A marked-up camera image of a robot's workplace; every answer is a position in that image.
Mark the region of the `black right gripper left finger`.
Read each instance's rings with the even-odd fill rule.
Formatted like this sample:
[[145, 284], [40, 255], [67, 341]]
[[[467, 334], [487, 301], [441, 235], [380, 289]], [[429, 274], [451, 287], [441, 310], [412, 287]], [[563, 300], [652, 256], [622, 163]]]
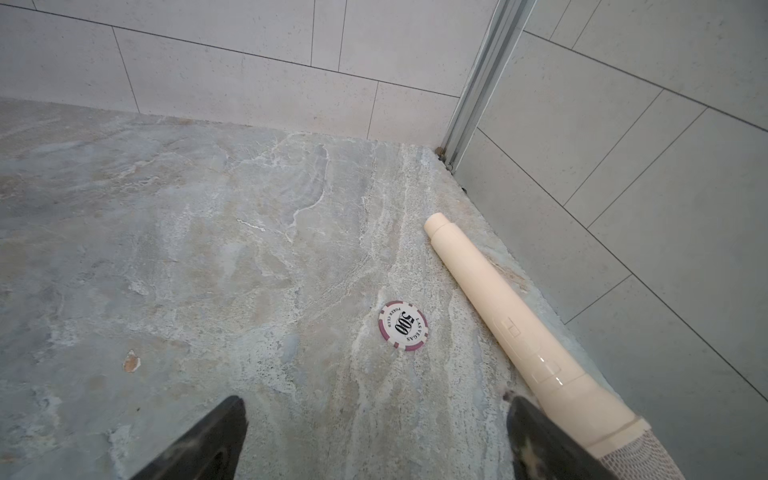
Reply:
[[244, 400], [229, 396], [131, 479], [232, 480], [247, 429]]

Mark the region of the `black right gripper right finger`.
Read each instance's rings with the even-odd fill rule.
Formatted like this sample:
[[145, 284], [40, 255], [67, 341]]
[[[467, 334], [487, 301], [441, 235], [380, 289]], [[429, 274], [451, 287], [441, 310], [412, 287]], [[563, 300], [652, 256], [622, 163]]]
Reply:
[[527, 398], [506, 391], [503, 399], [516, 479], [616, 478]]

